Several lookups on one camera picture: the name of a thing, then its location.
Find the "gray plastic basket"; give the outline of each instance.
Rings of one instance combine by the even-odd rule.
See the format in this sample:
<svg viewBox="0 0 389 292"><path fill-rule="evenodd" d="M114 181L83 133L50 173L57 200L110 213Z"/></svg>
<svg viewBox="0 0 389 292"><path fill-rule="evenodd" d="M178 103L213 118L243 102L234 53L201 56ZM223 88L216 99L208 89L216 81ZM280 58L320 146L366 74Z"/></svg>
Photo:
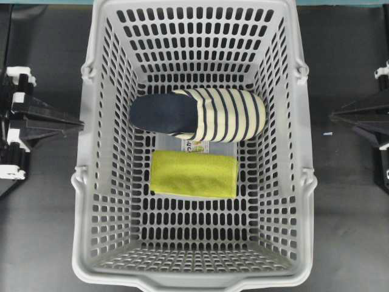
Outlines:
<svg viewBox="0 0 389 292"><path fill-rule="evenodd" d="M80 279L239 291L308 277L317 181L294 2L96 0L81 71L85 130L72 177ZM129 106L201 86L251 90L267 108L261 135L228 146L239 160L237 198L154 195L151 154L172 143L134 129Z"/></svg>

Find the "folded towel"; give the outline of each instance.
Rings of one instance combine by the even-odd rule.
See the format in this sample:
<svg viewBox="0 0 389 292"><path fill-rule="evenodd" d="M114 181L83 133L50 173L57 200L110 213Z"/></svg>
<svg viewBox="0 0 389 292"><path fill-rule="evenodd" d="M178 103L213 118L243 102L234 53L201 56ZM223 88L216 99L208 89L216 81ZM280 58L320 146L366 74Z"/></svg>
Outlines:
<svg viewBox="0 0 389 292"><path fill-rule="evenodd" d="M238 161L179 151L155 151L150 189L156 193L203 198L235 198Z"/></svg>

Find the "dark gray floor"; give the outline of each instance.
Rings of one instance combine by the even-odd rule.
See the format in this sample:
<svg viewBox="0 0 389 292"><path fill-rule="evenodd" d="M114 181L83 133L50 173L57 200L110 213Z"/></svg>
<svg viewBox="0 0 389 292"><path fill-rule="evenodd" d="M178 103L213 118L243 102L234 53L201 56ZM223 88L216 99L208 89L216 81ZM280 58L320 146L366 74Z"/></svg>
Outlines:
<svg viewBox="0 0 389 292"><path fill-rule="evenodd" d="M314 268L301 286L269 291L387 291L389 196L373 183L370 146L328 120L332 109L378 90L388 58L381 9L299 9L309 75L315 192ZM14 20L9 65L28 65L36 94L78 114L90 7L50 6ZM333 136L323 136L332 131ZM77 137L36 149L30 179L0 200L0 291L135 291L86 284L71 269Z"/></svg>

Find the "striped slipper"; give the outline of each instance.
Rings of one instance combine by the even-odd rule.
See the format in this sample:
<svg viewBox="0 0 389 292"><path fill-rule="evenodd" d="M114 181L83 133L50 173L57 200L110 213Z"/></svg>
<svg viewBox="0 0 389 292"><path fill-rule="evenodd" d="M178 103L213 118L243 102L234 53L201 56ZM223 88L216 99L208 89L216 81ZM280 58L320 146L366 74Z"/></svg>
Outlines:
<svg viewBox="0 0 389 292"><path fill-rule="evenodd" d="M138 128L184 140L238 142L262 131L266 111L249 91L200 88L139 97L130 119Z"/></svg>

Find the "label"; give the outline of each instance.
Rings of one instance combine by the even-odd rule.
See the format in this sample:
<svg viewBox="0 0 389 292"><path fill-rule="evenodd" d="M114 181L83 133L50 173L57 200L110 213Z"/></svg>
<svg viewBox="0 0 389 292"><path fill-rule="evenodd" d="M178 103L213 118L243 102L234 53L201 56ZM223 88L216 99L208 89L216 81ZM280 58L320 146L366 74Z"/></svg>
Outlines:
<svg viewBox="0 0 389 292"><path fill-rule="evenodd" d="M193 153L209 153L209 142L182 140L181 150Z"/></svg>

